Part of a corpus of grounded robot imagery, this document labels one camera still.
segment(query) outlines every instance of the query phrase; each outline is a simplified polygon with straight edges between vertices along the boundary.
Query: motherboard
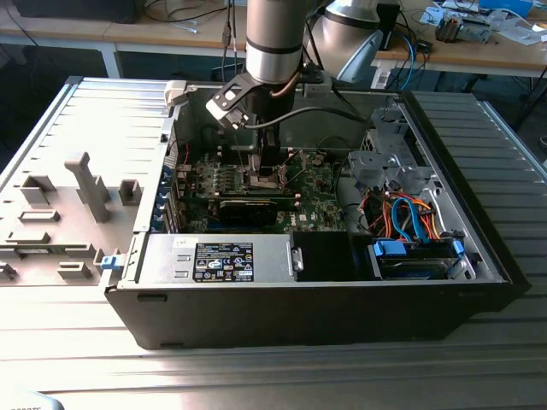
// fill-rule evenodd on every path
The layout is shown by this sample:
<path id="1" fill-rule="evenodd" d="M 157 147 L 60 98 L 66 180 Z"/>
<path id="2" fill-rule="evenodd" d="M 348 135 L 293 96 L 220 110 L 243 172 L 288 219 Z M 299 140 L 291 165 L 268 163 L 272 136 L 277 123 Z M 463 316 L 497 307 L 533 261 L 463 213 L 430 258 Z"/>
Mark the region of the motherboard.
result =
<path id="1" fill-rule="evenodd" d="M 299 150 L 278 167 L 274 182 L 263 182 L 243 161 L 205 154 L 178 167 L 181 231 L 345 231 L 335 165 L 324 153 Z"/>

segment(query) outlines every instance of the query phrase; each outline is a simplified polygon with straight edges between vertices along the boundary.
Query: blue wire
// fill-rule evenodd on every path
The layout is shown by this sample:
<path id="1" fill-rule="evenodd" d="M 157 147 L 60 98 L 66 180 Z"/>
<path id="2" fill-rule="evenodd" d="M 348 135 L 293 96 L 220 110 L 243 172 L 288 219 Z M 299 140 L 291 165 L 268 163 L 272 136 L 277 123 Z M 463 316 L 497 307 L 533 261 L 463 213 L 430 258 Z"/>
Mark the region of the blue wire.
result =
<path id="1" fill-rule="evenodd" d="M 412 201 L 407 198 L 399 198 L 393 203 L 393 207 L 391 208 L 391 219 L 393 222 L 393 227 L 406 239 L 407 242 L 412 242 L 412 238 L 410 237 L 410 235 L 399 227 L 399 222 L 397 220 L 397 209 L 402 202 L 406 202 L 409 205 L 410 214 L 412 215 L 412 225 L 414 226 L 414 232 L 416 233 L 416 236 L 422 242 L 428 243 L 429 238 L 427 237 L 426 233 L 420 225 L 420 219 L 418 218 L 418 209 L 416 209 L 416 206 L 412 203 Z"/>
<path id="2" fill-rule="evenodd" d="M 404 90 L 405 87 L 409 84 L 410 77 L 412 77 L 412 71 L 414 70 L 414 63 L 416 61 L 416 54 L 414 53 L 414 47 L 412 47 L 412 43 L 410 43 L 410 40 L 403 35 L 401 37 L 403 38 L 404 41 L 407 42 L 407 45 L 409 46 L 410 58 L 411 58 L 409 75 L 407 75 L 407 79 L 404 82 L 403 86 L 401 87 L 401 90 Z"/>

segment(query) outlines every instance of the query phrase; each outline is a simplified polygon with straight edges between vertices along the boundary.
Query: warning label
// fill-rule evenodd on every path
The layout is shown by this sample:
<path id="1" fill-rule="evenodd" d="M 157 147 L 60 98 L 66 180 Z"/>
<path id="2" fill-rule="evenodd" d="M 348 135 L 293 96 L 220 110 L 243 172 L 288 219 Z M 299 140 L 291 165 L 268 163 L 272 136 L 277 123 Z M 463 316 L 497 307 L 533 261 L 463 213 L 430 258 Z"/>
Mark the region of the warning label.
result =
<path id="1" fill-rule="evenodd" d="M 198 243 L 195 282 L 252 282 L 254 280 L 252 243 Z"/>

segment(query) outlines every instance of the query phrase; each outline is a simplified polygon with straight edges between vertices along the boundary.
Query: white table leg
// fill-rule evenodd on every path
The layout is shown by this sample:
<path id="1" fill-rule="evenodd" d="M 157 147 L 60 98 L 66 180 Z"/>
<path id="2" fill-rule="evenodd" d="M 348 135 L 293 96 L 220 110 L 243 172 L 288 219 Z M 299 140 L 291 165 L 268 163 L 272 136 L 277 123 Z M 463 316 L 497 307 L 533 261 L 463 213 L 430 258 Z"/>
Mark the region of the white table leg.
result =
<path id="1" fill-rule="evenodd" d="M 376 72 L 371 88 L 383 90 L 390 78 L 391 70 L 397 66 L 397 60 L 374 60 L 372 65 L 376 66 Z"/>
<path id="2" fill-rule="evenodd" d="M 111 79 L 123 78 L 123 71 L 121 69 L 121 61 L 115 46 L 112 43 L 105 43 L 99 49 L 103 55 L 104 66 L 106 67 L 106 73 Z"/>

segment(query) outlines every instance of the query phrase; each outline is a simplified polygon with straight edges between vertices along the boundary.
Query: ribbed metal surface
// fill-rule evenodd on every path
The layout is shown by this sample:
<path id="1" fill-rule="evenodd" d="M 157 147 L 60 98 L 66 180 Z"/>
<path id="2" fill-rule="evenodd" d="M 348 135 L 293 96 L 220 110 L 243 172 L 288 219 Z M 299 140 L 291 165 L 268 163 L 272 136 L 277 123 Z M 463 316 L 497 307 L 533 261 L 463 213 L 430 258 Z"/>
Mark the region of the ribbed metal surface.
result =
<path id="1" fill-rule="evenodd" d="M 32 143 L 29 141 L 26 153 L 21 152 L 9 176 L 1 177 L 5 185 L 0 190 L 0 242 L 12 231 L 43 230 L 51 237 L 51 243 L 91 243 L 106 255 L 116 248 L 126 252 L 138 208 L 124 207 L 117 190 L 123 179 L 136 179 L 146 189 L 163 122 L 168 117 L 163 99 L 165 85 L 165 81 L 104 79 L 65 85 L 55 109 L 40 121 L 44 125 L 29 137 Z M 123 98 L 115 97 L 120 93 Z M 101 176 L 109 189 L 106 207 L 111 219 L 106 224 L 96 223 L 74 190 L 76 178 L 64 166 L 74 151 L 89 154 L 91 173 Z M 48 201 L 60 215 L 57 222 L 19 221 L 21 211 L 29 208 L 20 189 L 29 175 L 47 175 L 56 187 L 55 192 L 48 194 Z M 65 255 L 34 255 L 6 261 L 18 273 L 7 283 L 10 286 L 77 283 L 56 272 L 60 262 L 69 261 Z M 98 283 L 100 274 L 92 266 L 92 258 L 85 262 L 93 278 L 78 284 Z"/>
<path id="2" fill-rule="evenodd" d="M 522 271 L 547 275 L 547 179 L 541 165 L 472 95 L 415 96 Z"/>
<path id="3" fill-rule="evenodd" d="M 489 203 L 515 196 L 491 181 L 472 186 Z M 518 240 L 522 226 L 499 229 Z M 544 408 L 547 260 L 518 262 L 530 291 L 430 343 L 146 351 L 97 287 L 0 288 L 0 374 L 3 387 L 51 393 L 67 410 Z"/>
<path id="4" fill-rule="evenodd" d="M 158 132 L 168 111 L 165 81 L 84 79 L 23 168 L 47 169 L 54 185 L 74 185 L 63 166 L 72 151 L 87 151 L 90 169 L 107 186 L 123 179 L 145 184 Z"/>

